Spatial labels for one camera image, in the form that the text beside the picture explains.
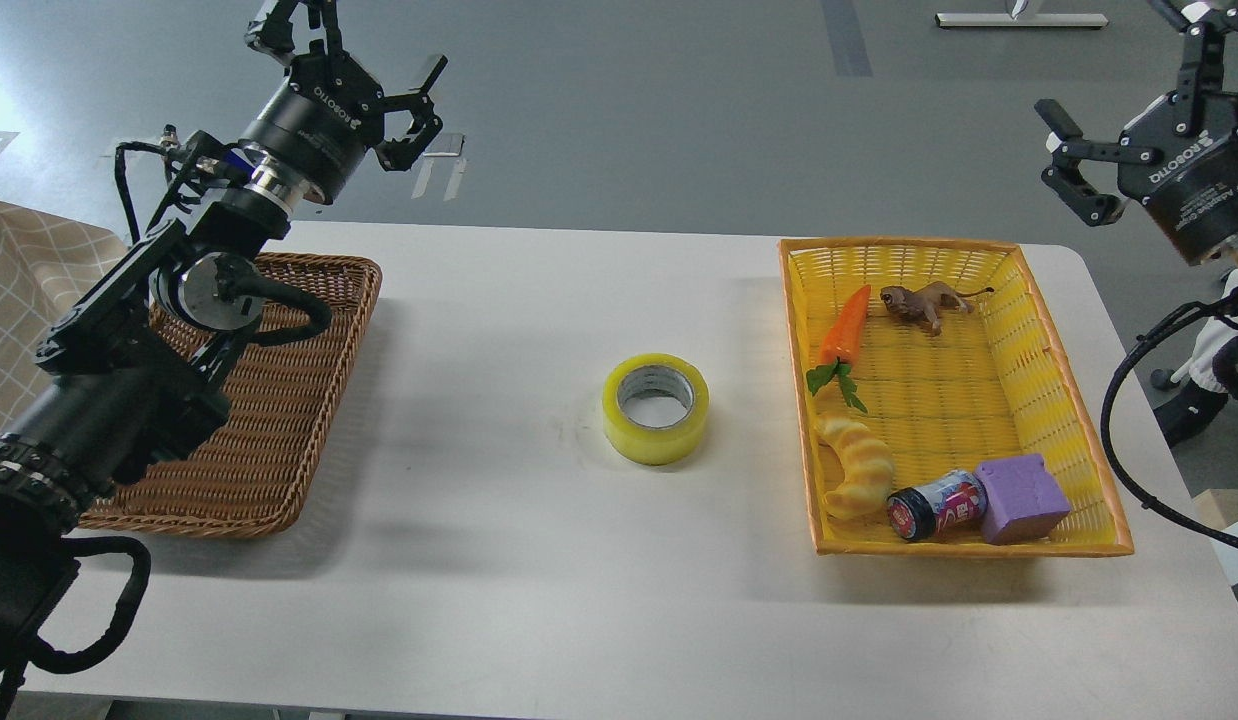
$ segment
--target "beige cloth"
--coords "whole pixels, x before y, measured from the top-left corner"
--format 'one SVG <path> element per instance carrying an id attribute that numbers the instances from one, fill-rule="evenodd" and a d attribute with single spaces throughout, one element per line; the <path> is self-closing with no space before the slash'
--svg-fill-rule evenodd
<path id="1" fill-rule="evenodd" d="M 106 229 L 0 202 L 0 432 L 50 381 L 33 365 L 47 328 L 125 250 Z"/>

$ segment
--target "orange carrot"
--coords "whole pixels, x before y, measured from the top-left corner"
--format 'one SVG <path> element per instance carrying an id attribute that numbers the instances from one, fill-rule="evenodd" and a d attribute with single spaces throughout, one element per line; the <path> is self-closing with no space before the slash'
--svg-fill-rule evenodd
<path id="1" fill-rule="evenodd" d="M 863 338 L 863 325 L 867 324 L 867 302 L 872 297 L 872 287 L 863 286 L 842 306 L 837 322 L 820 345 L 820 365 L 807 370 L 806 387 L 815 395 L 826 384 L 837 382 L 842 387 L 846 405 L 858 407 L 867 413 L 860 398 L 855 396 L 855 382 L 851 381 L 851 365 L 858 361 L 858 351 Z"/>
<path id="2" fill-rule="evenodd" d="M 872 287 L 863 286 L 846 302 L 846 306 L 842 306 L 842 313 L 837 315 L 837 322 L 833 323 L 833 328 L 825 336 L 823 345 L 820 346 L 821 365 L 836 365 L 837 362 L 853 365 L 858 361 L 869 297 L 872 297 Z"/>

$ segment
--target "yellow tape roll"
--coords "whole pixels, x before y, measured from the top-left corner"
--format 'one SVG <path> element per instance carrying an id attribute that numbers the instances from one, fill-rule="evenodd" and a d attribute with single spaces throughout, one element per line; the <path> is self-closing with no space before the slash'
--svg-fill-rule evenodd
<path id="1" fill-rule="evenodd" d="M 670 426 L 650 427 L 625 413 L 629 401 L 673 397 L 686 409 Z M 619 364 L 605 379 L 600 392 L 605 437 L 620 455 L 643 465 L 666 465 L 687 456 L 698 445 L 707 427 L 707 384 L 703 375 L 673 355 L 651 353 Z"/>

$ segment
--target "black cable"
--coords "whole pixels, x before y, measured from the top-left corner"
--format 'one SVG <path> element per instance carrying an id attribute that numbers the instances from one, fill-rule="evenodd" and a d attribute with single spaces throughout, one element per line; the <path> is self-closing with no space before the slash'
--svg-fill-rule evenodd
<path id="1" fill-rule="evenodd" d="M 308 315 L 308 324 L 293 328 L 279 328 L 275 332 L 255 333 L 250 341 L 259 346 L 286 345 L 286 343 L 308 340 L 318 336 L 331 327 L 331 306 L 316 294 L 302 291 L 298 287 L 288 286 L 271 278 L 264 278 L 258 273 L 244 273 L 232 277 L 225 287 L 225 299 L 232 301 L 241 294 L 264 297 L 267 301 L 280 302 L 282 306 L 293 307 Z"/>
<path id="2" fill-rule="evenodd" d="M 111 177 L 118 183 L 118 195 L 121 197 L 121 209 L 126 213 L 126 225 L 130 228 L 130 245 L 139 242 L 139 219 L 135 216 L 134 200 L 130 199 L 130 183 L 126 182 L 126 152 L 152 152 L 168 156 L 165 147 L 151 142 L 119 142 L 116 150 L 111 152 Z"/>
<path id="3" fill-rule="evenodd" d="M 1229 547 L 1238 549 L 1238 537 L 1222 532 L 1222 529 L 1214 529 L 1207 527 L 1207 525 L 1201 525 L 1196 520 L 1191 520 L 1188 516 L 1182 515 L 1172 507 L 1169 507 L 1165 502 L 1159 501 L 1158 497 L 1153 496 L 1149 491 L 1135 482 L 1130 473 L 1127 473 L 1125 468 L 1117 459 L 1117 452 L 1112 445 L 1112 407 L 1117 401 L 1117 392 L 1122 385 L 1127 381 L 1128 375 L 1134 370 L 1135 365 L 1144 359 L 1153 349 L 1160 343 L 1166 341 L 1166 338 L 1172 336 L 1172 334 L 1181 332 L 1184 328 L 1191 325 L 1200 319 L 1207 318 L 1207 315 L 1221 315 L 1224 307 L 1227 307 L 1228 299 L 1222 299 L 1214 302 L 1212 306 L 1201 304 L 1201 302 L 1188 302 L 1188 304 L 1177 307 L 1171 314 L 1166 315 L 1162 322 L 1158 323 L 1149 333 L 1148 336 L 1140 338 L 1139 345 L 1134 346 L 1127 354 L 1127 359 L 1122 360 L 1122 364 L 1117 366 L 1115 372 L 1113 372 L 1112 382 L 1108 382 L 1108 391 L 1104 392 L 1103 409 L 1099 413 L 1099 438 L 1103 443 L 1104 455 L 1108 456 L 1108 464 L 1112 465 L 1113 474 L 1120 480 L 1123 486 L 1127 486 L 1128 491 L 1134 495 L 1143 506 L 1158 515 L 1162 516 L 1169 521 L 1172 521 L 1180 527 L 1191 529 L 1195 533 L 1201 533 L 1214 541 L 1222 542 Z"/>
<path id="4" fill-rule="evenodd" d="M 197 160 L 186 160 L 180 166 L 180 172 L 175 173 L 175 178 L 166 186 L 165 195 L 161 195 L 161 202 L 157 204 L 157 209 L 154 210 L 152 219 L 149 219 L 149 230 L 157 226 L 161 221 L 162 215 L 166 214 L 171 207 L 180 204 L 180 187 L 183 187 L 186 182 L 193 177 L 197 172 Z"/>
<path id="5" fill-rule="evenodd" d="M 1228 395 L 1237 397 L 1238 400 L 1238 336 L 1232 338 L 1232 340 L 1224 343 L 1222 348 L 1214 354 L 1214 360 L 1210 364 L 1210 369 L 1214 370 L 1214 377 L 1219 380 L 1219 384 L 1227 388 Z"/>
<path id="6" fill-rule="evenodd" d="M 144 591 L 149 589 L 149 574 L 152 573 L 152 557 L 149 548 L 130 537 L 103 537 L 103 538 L 62 538 L 58 541 L 63 551 L 72 557 L 106 555 L 106 553 L 119 552 L 130 555 L 134 565 L 130 569 L 130 578 L 126 579 L 125 588 L 118 598 L 116 609 L 111 612 L 111 621 L 102 637 L 94 641 L 85 649 L 77 652 L 63 652 L 54 649 L 50 643 L 37 637 L 31 643 L 28 659 L 31 664 L 40 667 L 47 673 L 68 675 L 80 673 L 89 667 L 98 666 L 121 646 L 121 641 L 130 633 L 135 615 L 139 612 L 139 602 L 144 600 Z"/>

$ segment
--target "purple block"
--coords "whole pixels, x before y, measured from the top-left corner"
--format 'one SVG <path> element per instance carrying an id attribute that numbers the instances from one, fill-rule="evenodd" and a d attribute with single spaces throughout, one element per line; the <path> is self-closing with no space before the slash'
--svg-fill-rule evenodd
<path id="1" fill-rule="evenodd" d="M 1009 544 L 1049 534 L 1072 506 L 1040 455 L 1004 456 L 982 461 L 976 478 L 984 484 L 988 511 L 984 541 Z"/>

